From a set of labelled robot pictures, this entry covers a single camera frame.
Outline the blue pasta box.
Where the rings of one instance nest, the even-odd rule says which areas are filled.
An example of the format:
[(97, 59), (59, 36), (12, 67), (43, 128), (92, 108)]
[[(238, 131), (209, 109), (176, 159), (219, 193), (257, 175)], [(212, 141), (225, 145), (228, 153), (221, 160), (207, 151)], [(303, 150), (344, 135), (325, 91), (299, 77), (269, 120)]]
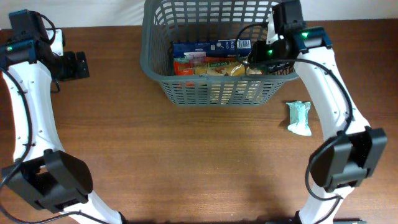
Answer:
[(176, 42), (173, 43), (174, 57), (221, 57), (231, 58), (238, 54), (246, 57), (251, 52), (251, 41), (249, 39), (238, 39), (237, 41), (217, 40), (209, 42)]

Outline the mint green packet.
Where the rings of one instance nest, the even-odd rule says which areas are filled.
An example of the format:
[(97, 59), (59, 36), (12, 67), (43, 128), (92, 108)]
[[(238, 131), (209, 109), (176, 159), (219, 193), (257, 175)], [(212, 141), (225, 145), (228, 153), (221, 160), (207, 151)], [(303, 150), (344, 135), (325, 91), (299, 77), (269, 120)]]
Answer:
[(301, 136), (311, 136), (312, 132), (308, 125), (308, 112), (311, 107), (311, 102), (288, 102), (290, 124), (287, 129), (294, 134)]

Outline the beige food pouch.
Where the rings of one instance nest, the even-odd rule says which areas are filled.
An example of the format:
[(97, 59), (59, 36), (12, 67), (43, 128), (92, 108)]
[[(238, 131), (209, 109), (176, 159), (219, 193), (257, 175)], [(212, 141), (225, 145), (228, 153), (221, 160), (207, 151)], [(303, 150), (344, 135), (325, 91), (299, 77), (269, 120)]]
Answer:
[[(216, 77), (241, 77), (245, 75), (263, 75), (264, 72), (256, 68), (251, 69), (241, 65), (239, 62), (232, 62), (227, 65), (208, 67), (206, 75)], [(210, 93), (210, 102), (227, 105), (233, 93), (243, 94), (246, 91), (248, 83), (240, 82), (234, 87), (234, 82), (226, 82), (223, 92), (221, 92), (221, 84), (212, 84)]]

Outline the orange spaghetti packet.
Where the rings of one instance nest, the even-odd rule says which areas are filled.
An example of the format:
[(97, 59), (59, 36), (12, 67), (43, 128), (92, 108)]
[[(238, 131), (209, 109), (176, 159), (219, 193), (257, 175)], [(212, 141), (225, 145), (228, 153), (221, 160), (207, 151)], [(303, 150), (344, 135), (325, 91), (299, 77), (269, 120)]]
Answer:
[(187, 58), (174, 58), (174, 71), (177, 76), (199, 75), (207, 76), (208, 67), (217, 67), (238, 62), (234, 58), (203, 57), (196, 60)]

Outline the grey plastic basket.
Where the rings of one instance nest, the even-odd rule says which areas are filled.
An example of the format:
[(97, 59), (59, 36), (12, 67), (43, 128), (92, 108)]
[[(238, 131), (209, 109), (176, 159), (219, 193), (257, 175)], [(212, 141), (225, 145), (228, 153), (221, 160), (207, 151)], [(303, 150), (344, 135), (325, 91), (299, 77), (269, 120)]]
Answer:
[(278, 1), (146, 1), (140, 65), (168, 99), (180, 106), (254, 106), (266, 103), (298, 75), (286, 68), (267, 75), (178, 76), (173, 45), (182, 42), (264, 40), (265, 22)]

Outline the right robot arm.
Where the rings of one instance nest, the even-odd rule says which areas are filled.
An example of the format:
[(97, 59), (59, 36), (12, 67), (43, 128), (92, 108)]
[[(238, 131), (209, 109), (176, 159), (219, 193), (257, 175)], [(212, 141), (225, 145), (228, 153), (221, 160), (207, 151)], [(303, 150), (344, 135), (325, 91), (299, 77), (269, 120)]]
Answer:
[(338, 71), (331, 40), (323, 27), (308, 27), (300, 1), (271, 9), (267, 39), (255, 44), (249, 67), (276, 72), (293, 67), (320, 119), (324, 143), (305, 171), (309, 197), (291, 223), (333, 223), (343, 200), (371, 177), (387, 144), (359, 112)]

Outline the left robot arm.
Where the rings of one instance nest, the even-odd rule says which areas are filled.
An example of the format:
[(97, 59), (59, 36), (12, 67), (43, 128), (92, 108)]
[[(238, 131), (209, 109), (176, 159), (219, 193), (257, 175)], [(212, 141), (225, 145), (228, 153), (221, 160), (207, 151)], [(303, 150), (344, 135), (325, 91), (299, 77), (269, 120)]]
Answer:
[(62, 81), (89, 77), (83, 52), (64, 51), (63, 31), (43, 14), (27, 9), (9, 14), (12, 37), (1, 46), (1, 73), (12, 103), (13, 164), (1, 171), (2, 186), (53, 219), (78, 223), (125, 223), (93, 188), (85, 162), (60, 142), (51, 95)]

